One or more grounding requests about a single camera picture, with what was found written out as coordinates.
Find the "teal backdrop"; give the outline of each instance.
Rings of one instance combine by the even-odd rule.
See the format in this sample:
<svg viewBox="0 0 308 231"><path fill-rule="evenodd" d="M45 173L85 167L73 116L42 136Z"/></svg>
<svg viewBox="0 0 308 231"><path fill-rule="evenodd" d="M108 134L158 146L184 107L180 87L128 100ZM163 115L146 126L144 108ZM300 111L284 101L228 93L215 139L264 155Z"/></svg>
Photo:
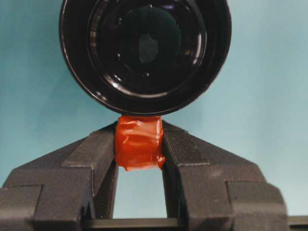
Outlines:
<svg viewBox="0 0 308 231"><path fill-rule="evenodd" d="M62 0L0 0L0 184L10 171L114 122L71 77ZM307 0L230 0L233 34L218 79L164 116L259 164L290 215L308 215ZM159 170L120 170L115 217L164 217Z"/></svg>

